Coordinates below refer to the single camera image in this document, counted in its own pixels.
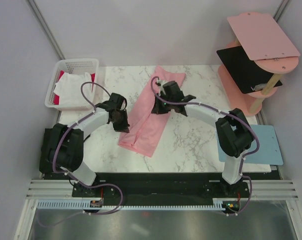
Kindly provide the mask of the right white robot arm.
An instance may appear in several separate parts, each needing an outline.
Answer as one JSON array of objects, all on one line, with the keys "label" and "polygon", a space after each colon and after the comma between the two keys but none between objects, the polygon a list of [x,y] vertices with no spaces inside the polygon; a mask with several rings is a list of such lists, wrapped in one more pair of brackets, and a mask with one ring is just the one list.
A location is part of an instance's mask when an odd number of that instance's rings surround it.
[{"label": "right white robot arm", "polygon": [[220,191],[226,197],[238,191],[237,183],[244,179],[243,164],[248,155],[256,153],[260,142],[242,110],[229,112],[197,102],[193,95],[184,95],[176,81],[164,81],[158,76],[151,79],[154,94],[152,114],[164,115],[170,111],[192,117],[214,127],[220,148],[226,154]]}]

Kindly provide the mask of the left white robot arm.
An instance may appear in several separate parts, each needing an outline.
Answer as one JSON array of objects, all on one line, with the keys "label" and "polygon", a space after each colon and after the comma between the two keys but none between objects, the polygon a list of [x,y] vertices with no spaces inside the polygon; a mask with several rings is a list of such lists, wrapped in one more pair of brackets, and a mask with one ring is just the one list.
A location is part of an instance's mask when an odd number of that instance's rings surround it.
[{"label": "left white robot arm", "polygon": [[101,126],[111,123],[115,132],[128,133],[129,123],[124,96],[112,93],[107,101],[94,106],[93,112],[66,125],[57,123],[44,131],[39,171],[66,174],[74,179],[72,196],[82,198],[122,197],[115,186],[99,183],[97,174],[84,162],[84,142]]}]

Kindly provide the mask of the pink t shirt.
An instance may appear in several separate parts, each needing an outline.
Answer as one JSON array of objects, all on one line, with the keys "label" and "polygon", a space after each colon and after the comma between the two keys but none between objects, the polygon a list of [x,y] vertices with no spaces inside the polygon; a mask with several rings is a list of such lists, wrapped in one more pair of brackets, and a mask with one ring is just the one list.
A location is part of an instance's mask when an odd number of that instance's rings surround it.
[{"label": "pink t shirt", "polygon": [[128,114],[129,132],[122,132],[118,145],[151,158],[158,146],[170,114],[152,114],[155,96],[149,80]]}]

